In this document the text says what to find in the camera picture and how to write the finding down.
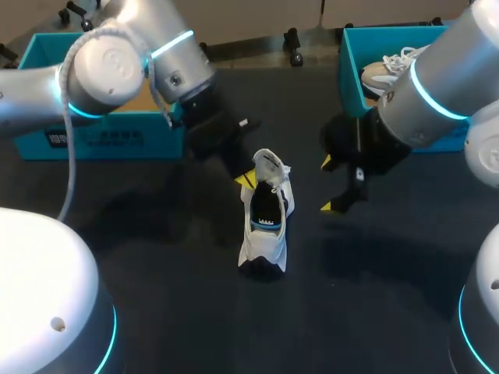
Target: black table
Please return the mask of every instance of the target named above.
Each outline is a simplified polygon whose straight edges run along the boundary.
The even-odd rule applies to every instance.
[[[344,172],[320,171],[319,127],[340,111],[335,70],[221,75],[263,120],[252,150],[292,167],[287,274],[239,276],[242,204],[218,161],[79,163],[68,224],[115,298],[128,374],[451,374],[448,320],[499,195],[461,154],[413,155],[346,217],[320,213],[345,186]],[[67,164],[23,163],[9,142],[0,156],[0,204],[55,216]]]

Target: cable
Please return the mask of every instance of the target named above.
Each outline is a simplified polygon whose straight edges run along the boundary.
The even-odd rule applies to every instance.
[[[69,108],[69,93],[68,93],[68,80],[69,72],[73,64],[73,60],[76,57],[78,51],[88,43],[90,40],[103,37],[103,36],[113,36],[113,37],[123,37],[128,42],[130,42],[136,50],[141,51],[147,59],[147,70],[148,70],[148,80],[149,80],[149,90],[153,97],[154,103],[160,108],[161,114],[165,117],[168,125],[172,127],[172,120],[170,119],[168,110],[165,107],[165,103],[160,98],[160,95],[156,89],[156,76],[154,72],[154,63],[151,52],[147,48],[147,45],[131,30],[125,28],[123,25],[117,23],[114,19],[108,19],[105,21],[101,27],[84,33],[79,37],[68,50],[63,63],[60,67],[59,86],[61,89],[61,102],[62,102],[62,116],[64,118],[64,125],[68,143],[68,162],[69,162],[69,177],[68,177],[68,188],[66,190],[66,195],[64,199],[64,204],[57,217],[58,221],[63,222],[69,212],[71,203],[73,202],[74,189],[76,184],[76,153],[74,144],[74,131],[73,131],[73,121],[71,119],[71,109]]]

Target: white sneaker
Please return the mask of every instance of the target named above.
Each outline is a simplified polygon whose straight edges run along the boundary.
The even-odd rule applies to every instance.
[[[244,203],[244,242],[238,266],[264,259],[286,270],[286,218],[295,209],[289,181],[291,168],[270,150],[259,150],[253,157],[257,174],[254,190],[241,188]]]
[[[400,55],[383,56],[382,62],[373,62],[364,67],[360,80],[367,95],[373,99],[379,99],[385,90],[393,86],[399,76],[407,70],[412,62],[417,59],[428,46],[422,48],[404,47]]]

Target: teal box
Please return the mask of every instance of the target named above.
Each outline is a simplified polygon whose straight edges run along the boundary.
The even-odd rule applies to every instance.
[[[340,51],[339,88],[345,113],[363,117],[369,110],[362,91],[359,71],[384,55],[400,55],[404,47],[421,48],[433,43],[446,26],[364,27],[345,29]],[[469,123],[432,146],[416,152],[458,152],[464,147]]]
[[[80,35],[35,34],[19,69],[62,62]],[[111,113],[94,124],[75,127],[74,137],[78,160],[171,160],[183,154],[183,129],[170,129],[159,112]],[[68,159],[64,125],[17,137],[15,144],[24,160]]]

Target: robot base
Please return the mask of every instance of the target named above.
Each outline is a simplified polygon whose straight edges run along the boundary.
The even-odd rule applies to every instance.
[[[499,225],[482,245],[451,322],[449,356],[456,374],[499,372]]]
[[[115,307],[73,230],[0,208],[0,287],[0,372],[125,372]]]

